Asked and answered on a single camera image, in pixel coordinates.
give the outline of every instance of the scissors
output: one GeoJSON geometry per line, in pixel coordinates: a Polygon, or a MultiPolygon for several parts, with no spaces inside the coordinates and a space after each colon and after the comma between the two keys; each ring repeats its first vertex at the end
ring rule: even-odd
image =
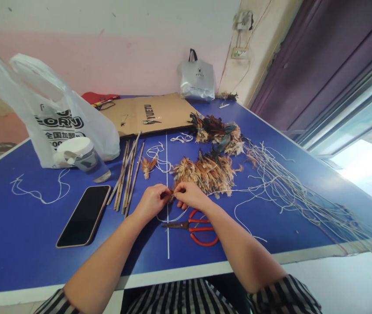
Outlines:
{"type": "Polygon", "coordinates": [[[166,223],[163,224],[163,228],[176,228],[176,229],[188,229],[189,232],[191,232],[190,236],[191,238],[200,246],[213,246],[215,245],[218,241],[219,238],[216,236],[216,239],[213,242],[210,243],[204,243],[199,241],[196,236],[194,235],[194,232],[199,232],[199,231],[211,231],[214,230],[212,227],[204,227],[204,228],[189,228],[189,225],[191,223],[210,223],[209,220],[202,220],[202,219],[193,219],[193,216],[198,212],[197,209],[195,209],[191,214],[190,214],[190,219],[186,222],[171,222],[171,223],[166,223]]]}

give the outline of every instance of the striped shirt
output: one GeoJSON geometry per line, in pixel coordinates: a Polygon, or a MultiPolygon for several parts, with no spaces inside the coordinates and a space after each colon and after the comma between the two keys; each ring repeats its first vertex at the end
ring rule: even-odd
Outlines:
{"type": "MultiPolygon", "coordinates": [[[[321,305],[308,287],[292,275],[248,294],[247,300],[253,313],[321,313],[321,305]]],[[[59,289],[46,300],[35,314],[78,314],[59,289]]],[[[142,293],[129,307],[133,313],[237,313],[234,307],[208,281],[202,278],[153,285],[142,293]]]]}

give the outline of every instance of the pink wall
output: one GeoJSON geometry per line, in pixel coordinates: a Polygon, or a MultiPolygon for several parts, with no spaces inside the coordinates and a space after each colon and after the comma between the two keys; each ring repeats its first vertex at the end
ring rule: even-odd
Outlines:
{"type": "Polygon", "coordinates": [[[0,143],[20,143],[29,137],[26,126],[17,114],[0,117],[0,143]]]}
{"type": "MultiPolygon", "coordinates": [[[[191,46],[214,65],[215,85],[224,69],[225,42],[208,39],[191,46]]],[[[177,66],[190,47],[181,38],[0,31],[0,57],[38,58],[79,94],[161,95],[178,91],[177,66]]]]}

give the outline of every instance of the gift bag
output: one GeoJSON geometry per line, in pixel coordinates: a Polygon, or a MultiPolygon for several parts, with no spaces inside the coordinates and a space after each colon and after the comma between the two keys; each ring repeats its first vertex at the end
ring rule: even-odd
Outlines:
{"type": "Polygon", "coordinates": [[[196,51],[190,49],[189,61],[178,66],[180,97],[210,102],[215,98],[213,66],[198,60],[196,51]]]}
{"type": "Polygon", "coordinates": [[[74,92],[42,61],[17,54],[11,70],[0,59],[0,98],[26,125],[43,168],[59,168],[57,147],[74,137],[88,137],[104,160],[120,153],[115,125],[74,92]]]}

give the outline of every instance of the red scissor handle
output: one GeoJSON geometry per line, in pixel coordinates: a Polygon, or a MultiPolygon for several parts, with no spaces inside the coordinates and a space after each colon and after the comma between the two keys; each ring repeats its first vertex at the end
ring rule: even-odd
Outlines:
{"type": "MultiPolygon", "coordinates": [[[[197,209],[195,209],[191,214],[190,214],[190,219],[189,219],[189,223],[210,223],[209,220],[202,220],[202,219],[191,219],[196,213],[197,213],[197,209]]],[[[215,245],[218,241],[219,241],[219,238],[218,236],[216,236],[216,239],[213,240],[212,242],[210,243],[203,243],[201,241],[198,240],[198,238],[196,238],[196,236],[193,234],[193,232],[199,232],[199,231],[212,231],[214,230],[212,227],[204,227],[204,228],[189,228],[189,231],[191,232],[190,236],[191,238],[193,239],[193,241],[195,241],[198,245],[200,246],[213,246],[215,245]]]]}
{"type": "Polygon", "coordinates": [[[203,243],[203,242],[200,242],[198,240],[198,238],[196,238],[196,236],[191,233],[190,234],[191,238],[198,244],[198,245],[201,245],[201,246],[212,246],[212,245],[215,245],[218,241],[219,241],[219,238],[218,236],[216,236],[216,239],[213,241],[213,242],[210,242],[210,243],[203,243]]]}

